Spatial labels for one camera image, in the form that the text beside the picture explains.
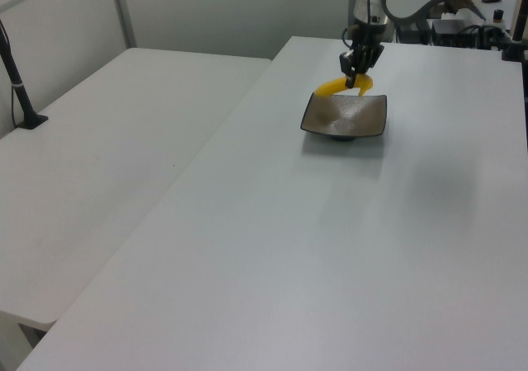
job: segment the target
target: black stand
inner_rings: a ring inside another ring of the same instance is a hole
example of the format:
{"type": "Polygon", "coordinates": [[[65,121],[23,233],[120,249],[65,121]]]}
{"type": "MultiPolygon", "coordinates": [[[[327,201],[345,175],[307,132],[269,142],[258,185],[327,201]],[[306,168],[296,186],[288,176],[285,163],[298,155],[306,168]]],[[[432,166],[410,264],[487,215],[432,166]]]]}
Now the black stand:
{"type": "Polygon", "coordinates": [[[515,24],[511,44],[502,51],[502,60],[508,62],[520,62],[522,55],[526,51],[526,47],[521,44],[522,34],[525,32],[526,20],[528,19],[528,0],[521,0],[521,8],[519,9],[519,16],[515,24]]]}
{"type": "Polygon", "coordinates": [[[20,106],[24,111],[24,121],[21,122],[18,127],[23,129],[34,129],[45,122],[48,117],[45,115],[38,115],[35,110],[33,110],[30,98],[27,95],[24,83],[20,78],[17,66],[11,55],[11,46],[9,45],[9,39],[7,38],[7,33],[3,27],[2,21],[0,21],[0,55],[2,56],[3,64],[6,66],[7,74],[9,74],[9,78],[11,79],[11,85],[16,92],[16,97],[18,97],[20,106]]]}

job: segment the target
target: wall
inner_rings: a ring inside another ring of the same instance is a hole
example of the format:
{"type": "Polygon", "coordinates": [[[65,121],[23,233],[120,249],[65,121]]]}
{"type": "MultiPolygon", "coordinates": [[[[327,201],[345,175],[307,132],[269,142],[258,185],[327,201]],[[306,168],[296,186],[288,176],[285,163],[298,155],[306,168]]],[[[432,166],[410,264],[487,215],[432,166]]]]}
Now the wall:
{"type": "Polygon", "coordinates": [[[270,59],[292,35],[339,38],[348,19],[348,0],[125,0],[125,5],[139,47],[270,59]]]}
{"type": "MultiPolygon", "coordinates": [[[[36,110],[125,50],[114,0],[25,0],[0,18],[36,110]]],[[[12,130],[10,84],[0,64],[0,137],[12,130]]]]}

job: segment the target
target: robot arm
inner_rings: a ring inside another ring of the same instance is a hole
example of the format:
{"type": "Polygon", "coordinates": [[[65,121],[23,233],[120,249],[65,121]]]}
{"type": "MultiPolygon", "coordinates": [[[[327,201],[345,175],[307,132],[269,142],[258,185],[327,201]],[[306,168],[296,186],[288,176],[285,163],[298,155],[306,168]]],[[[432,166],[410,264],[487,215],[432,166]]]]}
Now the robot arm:
{"type": "Polygon", "coordinates": [[[394,24],[413,23],[422,19],[436,4],[447,0],[356,0],[351,28],[350,51],[342,54],[341,69],[346,85],[353,87],[357,74],[365,74],[375,66],[383,52],[380,42],[394,24]]]}

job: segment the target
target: cable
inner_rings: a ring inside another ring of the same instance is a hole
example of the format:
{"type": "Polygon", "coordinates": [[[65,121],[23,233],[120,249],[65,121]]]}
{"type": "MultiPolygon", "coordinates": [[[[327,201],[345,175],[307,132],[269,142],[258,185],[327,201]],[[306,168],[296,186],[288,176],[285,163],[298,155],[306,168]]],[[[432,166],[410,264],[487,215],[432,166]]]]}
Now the cable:
{"type": "Polygon", "coordinates": [[[465,31],[468,31],[469,29],[471,29],[472,31],[474,31],[475,29],[480,29],[480,25],[469,25],[469,26],[466,26],[464,29],[462,29],[461,31],[458,31],[456,33],[456,35],[459,35],[465,31]]]}
{"type": "Polygon", "coordinates": [[[370,30],[371,30],[371,24],[370,24],[370,0],[366,0],[366,15],[368,16],[367,22],[366,22],[366,25],[367,25],[368,29],[367,29],[367,32],[366,32],[366,35],[365,35],[365,39],[363,40],[363,43],[365,43],[367,41],[368,36],[370,35],[370,30]]]}
{"type": "Polygon", "coordinates": [[[11,121],[15,129],[18,128],[18,125],[15,122],[15,87],[14,86],[11,86],[11,121]]]}
{"type": "Polygon", "coordinates": [[[11,52],[11,42],[9,41],[9,36],[7,35],[6,28],[3,27],[2,20],[0,19],[0,30],[2,31],[2,34],[4,36],[4,39],[6,39],[7,47],[9,49],[9,52],[11,52]]]}
{"type": "Polygon", "coordinates": [[[347,41],[345,40],[345,34],[346,34],[347,31],[348,31],[348,28],[345,28],[345,29],[343,30],[343,32],[341,33],[341,40],[342,40],[343,44],[346,45],[346,46],[348,47],[348,49],[351,49],[352,46],[349,45],[349,44],[347,43],[347,41]]]}
{"type": "MultiPolygon", "coordinates": [[[[4,40],[7,43],[7,50],[9,53],[11,53],[11,41],[9,40],[9,36],[7,35],[6,28],[3,27],[2,20],[0,19],[0,31],[2,31],[2,36],[4,40]]],[[[13,123],[13,126],[17,128],[17,123],[15,122],[15,87],[11,85],[11,121],[13,123]]]]}

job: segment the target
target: square bowl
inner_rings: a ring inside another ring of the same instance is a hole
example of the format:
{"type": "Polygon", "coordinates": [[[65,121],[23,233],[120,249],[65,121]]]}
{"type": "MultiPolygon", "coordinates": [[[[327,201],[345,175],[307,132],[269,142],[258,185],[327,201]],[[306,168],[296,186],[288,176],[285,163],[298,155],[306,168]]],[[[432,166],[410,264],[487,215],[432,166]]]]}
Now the square bowl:
{"type": "Polygon", "coordinates": [[[380,136],[387,122],[387,96],[312,94],[300,128],[336,140],[380,136]]]}

